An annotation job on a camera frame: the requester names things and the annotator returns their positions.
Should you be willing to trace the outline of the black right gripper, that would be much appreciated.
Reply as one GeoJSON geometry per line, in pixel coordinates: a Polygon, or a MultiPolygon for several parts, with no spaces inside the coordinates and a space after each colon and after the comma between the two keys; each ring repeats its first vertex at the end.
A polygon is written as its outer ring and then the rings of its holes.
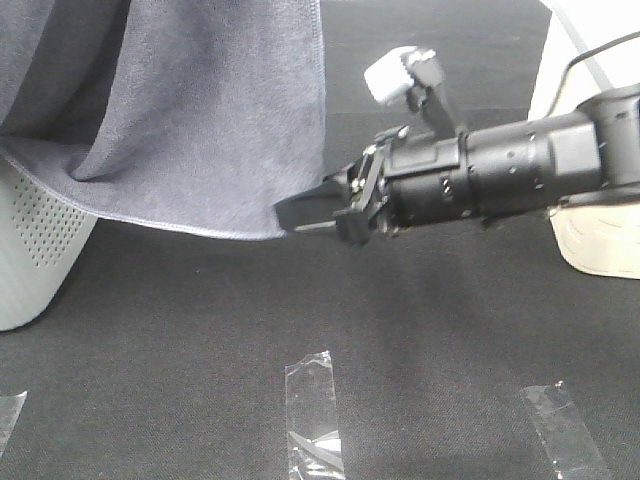
{"type": "Polygon", "coordinates": [[[463,136],[437,140],[429,133],[412,135],[408,126],[381,132],[349,167],[349,187],[343,179],[328,176],[318,186],[277,202],[279,225],[287,233],[336,228],[343,242],[364,245],[374,231],[394,234],[464,219],[470,215],[464,147],[463,136]]]}

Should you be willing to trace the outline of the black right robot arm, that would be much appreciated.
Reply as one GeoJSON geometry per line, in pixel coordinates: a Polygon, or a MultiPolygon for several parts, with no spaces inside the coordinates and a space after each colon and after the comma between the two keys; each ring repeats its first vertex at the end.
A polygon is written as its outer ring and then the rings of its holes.
{"type": "Polygon", "coordinates": [[[639,89],[615,88],[572,112],[450,139],[381,133],[362,157],[277,203],[291,233],[362,245],[374,235],[456,220],[491,223],[552,206],[639,198],[639,89]]]}

